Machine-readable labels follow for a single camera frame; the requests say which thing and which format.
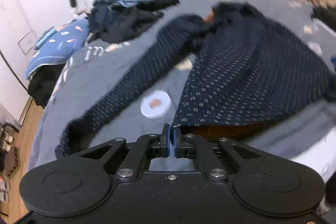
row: cable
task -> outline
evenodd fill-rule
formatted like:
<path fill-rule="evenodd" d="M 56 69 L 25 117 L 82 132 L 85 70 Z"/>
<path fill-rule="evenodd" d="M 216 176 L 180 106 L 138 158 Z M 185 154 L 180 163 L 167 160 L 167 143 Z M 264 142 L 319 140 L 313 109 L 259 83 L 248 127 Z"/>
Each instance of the cable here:
<path fill-rule="evenodd" d="M 12 74 L 15 76 L 15 78 L 19 81 L 19 83 L 22 85 L 22 87 L 28 92 L 28 89 L 24 86 L 24 84 L 21 82 L 21 80 L 19 79 L 19 77 L 17 77 L 16 73 L 12 70 L 11 66 L 8 64 L 6 58 L 4 57 L 2 51 L 0 50 L 0 55 L 3 59 L 3 61 L 5 61 L 7 67 L 10 69 L 10 71 L 12 72 Z"/>

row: pillow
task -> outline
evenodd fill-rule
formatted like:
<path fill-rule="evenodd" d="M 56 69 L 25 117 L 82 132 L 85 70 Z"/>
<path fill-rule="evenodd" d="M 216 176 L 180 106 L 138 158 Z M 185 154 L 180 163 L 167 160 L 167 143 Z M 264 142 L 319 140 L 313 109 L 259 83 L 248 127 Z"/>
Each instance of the pillow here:
<path fill-rule="evenodd" d="M 65 63 L 68 58 L 84 46 L 89 35 L 89 21 L 75 20 L 46 39 L 27 65 L 26 79 L 39 67 Z"/>

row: gray bedsheet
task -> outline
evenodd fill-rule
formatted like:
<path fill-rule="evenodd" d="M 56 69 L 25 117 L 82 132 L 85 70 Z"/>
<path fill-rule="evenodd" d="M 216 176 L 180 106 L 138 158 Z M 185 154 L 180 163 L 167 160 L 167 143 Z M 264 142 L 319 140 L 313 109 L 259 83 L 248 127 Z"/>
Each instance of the gray bedsheet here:
<path fill-rule="evenodd" d="M 249 2 L 258 8 L 267 17 L 283 23 L 296 33 L 303 42 L 318 42 L 322 50 L 322 58 L 333 70 L 330 55 L 336 53 L 335 38 L 324 30 L 318 30 L 310 18 L 312 5 L 300 0 L 231 0 Z M 38 124 L 28 169 L 55 160 L 54 149 L 66 124 L 81 116 L 86 109 L 93 105 L 102 95 L 120 80 L 131 65 L 155 43 L 157 32 L 171 19 L 186 13 L 198 14 L 205 17 L 211 11 L 211 6 L 218 0 L 180 0 L 180 5 L 166 9 L 165 16 L 151 29 L 140 37 L 121 44 L 102 56 L 93 54 L 83 48 L 76 53 L 71 62 L 68 61 L 66 77 L 62 77 L 59 90 L 44 110 Z M 97 40 L 91 47 L 107 48 L 109 44 Z M 100 130 L 90 146 L 103 143 L 116 137 L 124 137 L 129 142 L 148 133 L 161 133 L 164 123 L 171 123 L 189 74 L 188 62 L 179 68 L 174 68 L 169 74 L 147 90 L 137 101 L 133 102 L 110 124 Z M 140 111 L 142 98 L 154 90 L 164 90 L 172 100 L 167 114 L 161 118 L 148 119 Z M 275 126 L 247 143 L 258 149 L 292 158 L 310 148 L 336 125 L 336 105 L 322 100 L 308 106 L 289 120 Z M 151 164 L 152 170 L 190 170 L 192 165 L 188 160 L 157 159 Z"/>

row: bed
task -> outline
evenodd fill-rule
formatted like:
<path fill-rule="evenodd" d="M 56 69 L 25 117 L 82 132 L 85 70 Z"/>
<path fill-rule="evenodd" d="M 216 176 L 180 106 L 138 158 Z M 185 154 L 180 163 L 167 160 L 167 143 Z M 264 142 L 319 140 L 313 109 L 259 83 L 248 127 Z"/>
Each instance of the bed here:
<path fill-rule="evenodd" d="M 157 32 L 171 19 L 194 13 L 206 17 L 211 6 L 220 0 L 180 0 L 177 6 L 165 9 L 164 17 L 140 37 L 119 45 L 98 39 L 74 54 L 67 62 L 38 124 L 28 170 L 55 160 L 54 149 L 66 124 L 81 116 L 102 95 L 120 80 L 131 65 L 153 44 Z M 335 37 L 311 20 L 312 4 L 304 0 L 222 0 L 249 2 L 267 17 L 286 25 L 304 43 L 318 43 L 321 58 L 334 71 L 330 55 L 336 53 Z M 171 123 L 192 67 L 190 55 L 169 74 L 148 89 L 116 119 L 100 130 L 90 143 L 95 146 L 116 137 L 133 142 L 143 134 L 162 131 Z M 140 111 L 142 99 L 155 90 L 164 90 L 171 98 L 169 111 L 161 118 L 148 119 Z M 321 100 L 295 116 L 245 142 L 266 152 L 292 159 L 315 169 L 325 181 L 336 170 L 336 104 Z M 151 170 L 192 170 L 187 159 L 156 159 Z"/>

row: wooden floor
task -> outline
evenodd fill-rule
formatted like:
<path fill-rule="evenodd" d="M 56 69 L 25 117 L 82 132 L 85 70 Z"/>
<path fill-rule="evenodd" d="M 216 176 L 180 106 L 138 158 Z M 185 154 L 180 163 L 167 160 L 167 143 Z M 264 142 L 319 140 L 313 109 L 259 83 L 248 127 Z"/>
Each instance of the wooden floor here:
<path fill-rule="evenodd" d="M 8 217 L 2 217 L 7 224 L 15 223 L 27 213 L 26 207 L 21 200 L 18 188 L 20 180 L 26 172 L 30 148 L 37 123 L 39 122 L 42 113 L 42 107 L 37 106 L 35 102 L 32 101 L 20 132 L 14 134 L 15 140 L 13 145 L 19 148 L 21 166 L 14 177 L 9 180 L 9 202 L 7 204 L 1 204 L 1 211 L 9 215 Z"/>

